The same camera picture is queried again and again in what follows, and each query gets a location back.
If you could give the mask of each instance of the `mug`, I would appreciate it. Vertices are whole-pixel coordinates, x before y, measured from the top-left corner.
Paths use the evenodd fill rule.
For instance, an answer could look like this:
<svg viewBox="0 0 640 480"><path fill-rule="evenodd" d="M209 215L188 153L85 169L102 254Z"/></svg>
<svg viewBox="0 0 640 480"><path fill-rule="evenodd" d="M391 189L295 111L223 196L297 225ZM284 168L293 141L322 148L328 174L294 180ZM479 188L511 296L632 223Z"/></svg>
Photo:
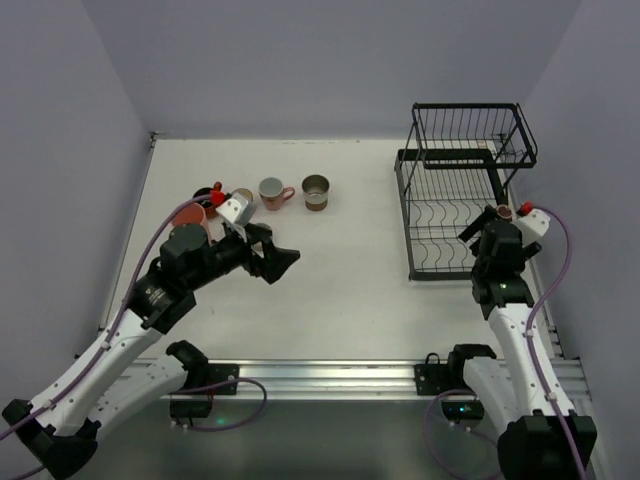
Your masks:
<svg viewBox="0 0 640 480"><path fill-rule="evenodd" d="M187 225L189 223L195 223L202 225L207 232L207 238L211 243L211 232L209 231L209 222L207 221L207 214L204 211L202 205L198 203L192 203L191 205L183 208L178 214L171 220L171 225L179 227L180 225Z"/></svg>
<svg viewBox="0 0 640 480"><path fill-rule="evenodd" d="M296 194L295 188L285 187L280 180L274 177L262 180L258 186L258 191L265 207L272 212L280 210L284 202Z"/></svg>
<svg viewBox="0 0 640 480"><path fill-rule="evenodd" d="M309 175L302 181L302 193L309 210L324 210L329 202L329 180L322 175Z"/></svg>

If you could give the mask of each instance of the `dish rack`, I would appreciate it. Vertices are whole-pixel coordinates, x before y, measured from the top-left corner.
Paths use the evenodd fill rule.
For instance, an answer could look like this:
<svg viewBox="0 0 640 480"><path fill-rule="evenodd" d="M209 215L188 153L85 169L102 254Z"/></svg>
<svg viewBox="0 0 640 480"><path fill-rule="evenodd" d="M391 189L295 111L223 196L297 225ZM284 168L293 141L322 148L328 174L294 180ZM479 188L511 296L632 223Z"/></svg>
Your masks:
<svg viewBox="0 0 640 480"><path fill-rule="evenodd" d="M508 205L516 172L538 146L518 104L415 103L395 172L411 280L470 278L458 235L486 205Z"/></svg>

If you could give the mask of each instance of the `red mug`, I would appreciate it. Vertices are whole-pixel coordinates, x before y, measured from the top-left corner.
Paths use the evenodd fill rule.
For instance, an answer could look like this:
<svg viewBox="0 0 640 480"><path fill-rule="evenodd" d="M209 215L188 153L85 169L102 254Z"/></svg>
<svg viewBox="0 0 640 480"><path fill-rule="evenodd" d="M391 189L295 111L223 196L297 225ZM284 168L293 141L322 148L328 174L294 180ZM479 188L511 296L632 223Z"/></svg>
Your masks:
<svg viewBox="0 0 640 480"><path fill-rule="evenodd" d="M260 198L262 198L264 206L272 212L280 210L284 202L296 194L295 188L285 187L280 180L274 177L268 177L262 180L258 191L260 192Z"/></svg>

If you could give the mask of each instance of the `white tabletop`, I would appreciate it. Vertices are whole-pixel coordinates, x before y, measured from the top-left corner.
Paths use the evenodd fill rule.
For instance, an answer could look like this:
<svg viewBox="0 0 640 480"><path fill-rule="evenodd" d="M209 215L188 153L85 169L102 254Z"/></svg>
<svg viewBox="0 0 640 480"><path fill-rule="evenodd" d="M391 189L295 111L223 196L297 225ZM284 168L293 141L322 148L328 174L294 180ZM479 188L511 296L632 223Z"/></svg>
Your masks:
<svg viewBox="0 0 640 480"><path fill-rule="evenodd" d="M196 308L144 357L182 339L218 359L420 359L446 357L456 343L488 344L500 356L470 281L408 280L393 171L403 146L402 139L158 141L111 315L144 245L178 203L215 181L257 197L260 180L275 176L296 196L278 212L260 204L252 221L269 224L274 243L300 250L301 259L271 286L238 270L202 288ZM300 192L313 173L331 182L322 212L307 210ZM220 238L219 220L210 226Z"/></svg>

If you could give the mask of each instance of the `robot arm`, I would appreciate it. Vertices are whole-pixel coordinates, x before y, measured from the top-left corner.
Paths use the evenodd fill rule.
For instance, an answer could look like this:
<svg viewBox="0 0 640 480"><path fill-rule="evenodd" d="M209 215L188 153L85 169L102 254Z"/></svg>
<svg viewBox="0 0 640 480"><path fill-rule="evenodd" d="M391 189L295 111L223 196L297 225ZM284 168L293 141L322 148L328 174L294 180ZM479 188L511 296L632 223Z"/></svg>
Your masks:
<svg viewBox="0 0 640 480"><path fill-rule="evenodd" d="M21 424L16 434L56 480L86 464L98 438L145 404L185 384L193 366L176 354L159 359L139 378L112 387L142 352L196 305L194 290L238 267L272 284L300 258L298 251L275 247L269 230L248 223L252 205L241 195L225 198L218 212L225 220L223 239L209 244L200 225L173 229L160 256L136 282L117 326L114 321L107 325L76 362L31 401L14 400L3 410L9 425ZM262 244L262 255L252 248L257 243ZM67 389L53 404L52 399ZM41 414L25 423L39 410Z"/></svg>
<svg viewBox="0 0 640 480"><path fill-rule="evenodd" d="M473 297L502 347L510 379L488 347L475 349L481 354L458 358L453 375L482 398L499 434L498 460L507 480L576 478L557 415L568 425L583 466L595 444L595 425L590 417L576 414L543 353L540 332L530 321L533 297L520 277L526 260L540 251L537 240L547 231L550 218L534 209L512 221L510 212L505 215L505 207L502 212L500 208L487 207L460 239L469 241L480 233L470 247L476 257L471 273ZM458 355L460 351L464 349L454 349ZM551 387L548 395L538 371Z"/></svg>

